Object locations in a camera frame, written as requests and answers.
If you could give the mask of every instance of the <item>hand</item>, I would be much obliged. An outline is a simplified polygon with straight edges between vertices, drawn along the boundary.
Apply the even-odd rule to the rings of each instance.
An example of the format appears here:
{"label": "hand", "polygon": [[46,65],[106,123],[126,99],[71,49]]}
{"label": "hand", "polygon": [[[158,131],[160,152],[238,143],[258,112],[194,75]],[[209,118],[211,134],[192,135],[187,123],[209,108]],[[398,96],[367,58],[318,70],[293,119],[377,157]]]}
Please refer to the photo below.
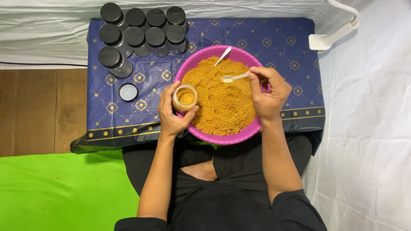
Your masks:
{"label": "hand", "polygon": [[[280,112],[291,92],[291,85],[283,80],[281,75],[273,68],[252,67],[248,74],[254,110],[260,116],[261,122],[270,122],[280,118]],[[260,85],[269,93],[261,93]]]}
{"label": "hand", "polygon": [[176,81],[170,86],[166,87],[160,95],[160,103],[158,105],[158,112],[160,115],[161,134],[165,136],[176,136],[179,132],[184,130],[193,119],[199,107],[195,105],[181,118],[173,114],[171,106],[171,96],[174,90],[181,85],[180,81]]}

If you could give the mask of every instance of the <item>blue tablecloth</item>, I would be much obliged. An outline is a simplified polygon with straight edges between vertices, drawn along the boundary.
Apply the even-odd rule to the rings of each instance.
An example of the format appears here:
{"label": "blue tablecloth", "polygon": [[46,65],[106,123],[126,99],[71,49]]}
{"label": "blue tablecloth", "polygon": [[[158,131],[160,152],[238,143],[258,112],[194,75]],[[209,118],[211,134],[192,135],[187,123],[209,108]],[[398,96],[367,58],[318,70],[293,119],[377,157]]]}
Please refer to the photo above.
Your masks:
{"label": "blue tablecloth", "polygon": [[[160,132],[157,106],[162,90],[173,82],[182,63],[196,51],[231,45],[275,68],[293,86],[281,116],[285,132],[322,130],[325,120],[319,62],[308,46],[314,23],[307,18],[195,18],[187,20],[187,51],[157,58],[129,57],[133,73],[116,79],[99,63],[105,46],[98,32],[104,22],[91,20],[88,32],[87,134],[72,143],[73,152],[123,147],[155,140]],[[123,83],[139,89],[134,102],[118,96]]]}

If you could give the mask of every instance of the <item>wooden floor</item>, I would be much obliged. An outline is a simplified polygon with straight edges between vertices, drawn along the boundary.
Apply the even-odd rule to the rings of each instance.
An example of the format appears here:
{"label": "wooden floor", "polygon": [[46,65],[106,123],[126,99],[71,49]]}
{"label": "wooden floor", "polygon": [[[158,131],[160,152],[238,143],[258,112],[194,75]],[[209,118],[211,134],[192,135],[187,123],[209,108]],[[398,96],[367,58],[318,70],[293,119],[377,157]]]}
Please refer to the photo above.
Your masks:
{"label": "wooden floor", "polygon": [[0,157],[70,152],[86,101],[87,69],[0,70]]}

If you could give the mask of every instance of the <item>plastic spoon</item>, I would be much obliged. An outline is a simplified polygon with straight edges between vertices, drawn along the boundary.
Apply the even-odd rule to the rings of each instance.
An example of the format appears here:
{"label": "plastic spoon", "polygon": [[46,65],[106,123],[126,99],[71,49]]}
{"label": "plastic spoon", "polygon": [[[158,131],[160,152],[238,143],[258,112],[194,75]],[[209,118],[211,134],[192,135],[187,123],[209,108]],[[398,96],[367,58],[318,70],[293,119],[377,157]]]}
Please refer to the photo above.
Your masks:
{"label": "plastic spoon", "polygon": [[220,57],[220,59],[215,63],[214,67],[217,66],[217,64],[231,51],[231,46],[229,46],[223,53],[223,55]]}
{"label": "plastic spoon", "polygon": [[232,81],[234,81],[236,79],[244,78],[244,77],[247,77],[247,76],[248,76],[248,73],[247,74],[242,74],[242,75],[237,75],[237,76],[234,76],[234,77],[232,77],[230,75],[227,75],[227,76],[222,77],[221,81],[223,81],[225,83],[231,83]]}

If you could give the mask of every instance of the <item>pink bowl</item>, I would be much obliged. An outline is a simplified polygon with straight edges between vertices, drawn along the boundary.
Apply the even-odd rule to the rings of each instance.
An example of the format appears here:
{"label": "pink bowl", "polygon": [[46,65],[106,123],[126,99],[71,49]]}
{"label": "pink bowl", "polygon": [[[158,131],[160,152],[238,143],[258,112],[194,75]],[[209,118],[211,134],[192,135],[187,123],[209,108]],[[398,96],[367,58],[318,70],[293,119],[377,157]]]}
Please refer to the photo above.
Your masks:
{"label": "pink bowl", "polygon": [[[177,81],[177,80],[181,81],[188,71],[198,66],[200,61],[208,59],[213,56],[220,57],[228,47],[229,46],[226,46],[226,45],[210,46],[210,47],[206,47],[204,49],[197,51],[181,65],[174,81]],[[247,67],[256,67],[256,66],[262,67],[261,63],[254,56],[252,56],[250,53],[240,48],[237,48],[237,47],[232,46],[231,51],[226,56],[226,58],[232,61],[242,62]],[[183,113],[177,113],[177,115],[180,117],[184,117]],[[221,144],[221,145],[229,145],[229,144],[243,142],[246,139],[253,136],[254,134],[256,134],[260,129],[261,129],[261,122],[258,116],[255,117],[254,121],[250,125],[248,125],[246,128],[241,130],[239,133],[232,134],[232,135],[226,135],[226,136],[207,134],[197,129],[191,123],[187,127],[187,130],[189,130],[197,138],[204,140],[206,142],[209,142],[209,143]]]}

